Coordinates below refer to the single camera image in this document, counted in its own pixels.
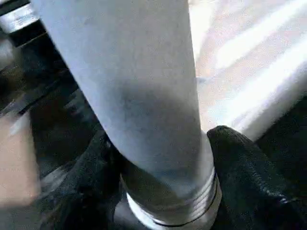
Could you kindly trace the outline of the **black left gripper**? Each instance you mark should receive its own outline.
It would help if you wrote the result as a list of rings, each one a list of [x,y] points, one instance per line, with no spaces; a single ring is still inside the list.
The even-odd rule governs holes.
[[[47,34],[16,46],[0,34],[0,114],[24,114],[47,107],[56,111],[75,91],[70,71]]]

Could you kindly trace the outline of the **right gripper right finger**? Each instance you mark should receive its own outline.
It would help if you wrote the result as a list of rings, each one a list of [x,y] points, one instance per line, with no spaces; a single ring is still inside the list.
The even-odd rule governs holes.
[[[223,193],[223,227],[232,230],[305,230],[307,206],[296,188],[279,174],[249,138],[227,127],[208,131]]]

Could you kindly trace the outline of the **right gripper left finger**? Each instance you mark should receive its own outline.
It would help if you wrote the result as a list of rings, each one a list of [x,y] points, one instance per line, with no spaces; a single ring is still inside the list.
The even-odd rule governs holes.
[[[112,230],[123,158],[98,131],[63,181],[42,201],[41,230]]]

